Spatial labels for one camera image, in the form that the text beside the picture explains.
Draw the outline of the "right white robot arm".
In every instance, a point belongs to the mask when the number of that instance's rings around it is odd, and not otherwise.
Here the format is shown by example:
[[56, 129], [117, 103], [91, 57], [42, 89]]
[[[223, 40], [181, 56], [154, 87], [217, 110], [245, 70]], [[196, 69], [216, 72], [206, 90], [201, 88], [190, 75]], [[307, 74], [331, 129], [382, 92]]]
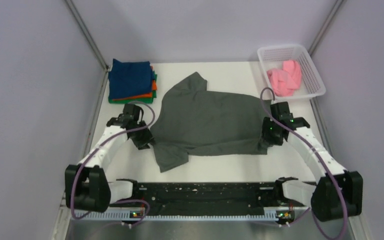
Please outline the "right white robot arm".
[[269, 145], [288, 143], [314, 176], [315, 184], [296, 177], [275, 181], [273, 200], [279, 206], [296, 201], [310, 207], [321, 222], [359, 216], [362, 213], [363, 177], [349, 171], [317, 140], [303, 117], [294, 117], [287, 102], [270, 105], [262, 124], [262, 138]]

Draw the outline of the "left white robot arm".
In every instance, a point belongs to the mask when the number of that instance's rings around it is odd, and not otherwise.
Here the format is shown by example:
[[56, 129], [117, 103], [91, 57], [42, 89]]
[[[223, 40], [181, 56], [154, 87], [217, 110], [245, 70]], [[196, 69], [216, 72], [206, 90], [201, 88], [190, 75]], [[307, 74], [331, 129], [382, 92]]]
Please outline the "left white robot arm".
[[64, 172], [66, 206], [72, 211], [105, 212], [111, 204], [123, 201], [134, 207], [140, 193], [133, 180], [108, 181], [106, 172], [117, 151], [131, 142], [138, 150], [150, 149], [154, 137], [144, 117], [148, 104], [133, 101], [124, 105], [122, 113], [105, 124], [103, 134], [90, 152]]

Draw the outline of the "dark grey t-shirt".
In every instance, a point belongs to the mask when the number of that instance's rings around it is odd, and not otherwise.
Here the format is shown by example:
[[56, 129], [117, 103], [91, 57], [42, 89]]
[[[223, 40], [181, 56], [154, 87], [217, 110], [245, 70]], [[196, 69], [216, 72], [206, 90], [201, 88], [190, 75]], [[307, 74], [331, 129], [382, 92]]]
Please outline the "dark grey t-shirt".
[[150, 131], [160, 172], [189, 162], [190, 156], [265, 155], [264, 107], [270, 101], [240, 93], [210, 91], [198, 72], [173, 86], [162, 99]]

